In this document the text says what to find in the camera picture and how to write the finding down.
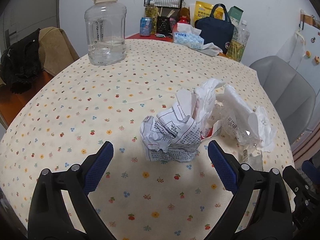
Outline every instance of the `metal screw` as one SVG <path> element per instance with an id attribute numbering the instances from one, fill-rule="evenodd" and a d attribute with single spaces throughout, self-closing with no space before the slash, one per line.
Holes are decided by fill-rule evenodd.
<path id="1" fill-rule="evenodd" d="M 42 175 L 47 175 L 48 173 L 49 173 L 49 170 L 48 170 L 48 169 L 44 169 L 44 170 L 41 172 Z"/>
<path id="2" fill-rule="evenodd" d="M 277 168 L 273 168 L 273 169 L 272 169 L 272 172 L 273 172 L 274 174 L 279 174 L 279 170 L 278 170 Z"/>
<path id="3" fill-rule="evenodd" d="M 250 169 L 250 166 L 246 163 L 241 164 L 241 168 L 245 171 L 247 171 L 248 169 Z"/>
<path id="4" fill-rule="evenodd" d="M 77 171 L 77 170 L 79 170 L 79 169 L 80 169 L 79 164 L 75 164 L 75 165 L 72 165 L 72 166 L 71 166 L 71 170 L 72 170 L 72 171 Z"/>

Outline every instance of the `blue soda can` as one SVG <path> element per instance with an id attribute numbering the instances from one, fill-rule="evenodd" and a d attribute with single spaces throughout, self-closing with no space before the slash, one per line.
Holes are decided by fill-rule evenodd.
<path id="1" fill-rule="evenodd" d="M 140 36 L 150 36 L 152 19 L 150 17 L 142 17 L 140 20 Z"/>

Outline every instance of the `tablecloth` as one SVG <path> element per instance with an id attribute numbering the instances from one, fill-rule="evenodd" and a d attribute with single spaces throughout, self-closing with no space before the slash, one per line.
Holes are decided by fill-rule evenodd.
<path id="1" fill-rule="evenodd" d="M 252 108 L 264 106 L 277 128 L 275 150 L 262 156 L 265 171 L 276 167 L 282 172 L 293 165 L 284 128 L 256 72 L 241 63 L 162 41 L 126 44 L 123 61 L 94 66 L 84 56 L 21 110 L 0 142 L 1 188 L 27 227 L 41 170 L 65 171 L 110 141 L 114 157 L 89 199 L 114 236 L 204 239 L 232 197 L 207 155 L 210 139 L 201 143 L 199 156 L 191 162 L 150 162 L 140 138 L 142 120 L 171 107 L 179 89 L 192 90 L 215 77 L 234 86 Z M 213 139 L 225 152 L 238 155 L 235 139 L 223 132 Z M 63 195 L 71 220 L 82 230 L 68 195 Z M 256 196 L 239 230 L 247 225 Z"/>

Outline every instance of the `brown chair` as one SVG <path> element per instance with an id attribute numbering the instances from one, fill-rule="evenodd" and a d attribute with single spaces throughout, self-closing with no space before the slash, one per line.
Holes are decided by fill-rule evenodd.
<path id="1" fill-rule="evenodd" d="M 79 59 L 64 30 L 55 27 L 40 30 L 38 52 L 43 72 L 33 82 L 30 90 L 14 94 L 0 79 L 0 123 L 6 129 L 36 93 L 54 76 Z"/>

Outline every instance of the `navy blue bag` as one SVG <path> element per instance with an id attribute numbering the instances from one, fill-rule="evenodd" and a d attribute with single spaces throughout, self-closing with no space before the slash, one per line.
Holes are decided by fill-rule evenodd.
<path id="1" fill-rule="evenodd" d="M 224 11 L 225 20 L 219 20 L 213 16 L 214 11 L 219 6 L 222 7 Z M 195 22 L 195 27 L 202 30 L 200 37 L 204 39 L 204 44 L 213 42 L 216 46 L 222 49 L 224 54 L 227 53 L 235 26 L 231 23 L 227 9 L 222 3 L 216 4 L 212 8 L 209 17 L 197 20 Z"/>

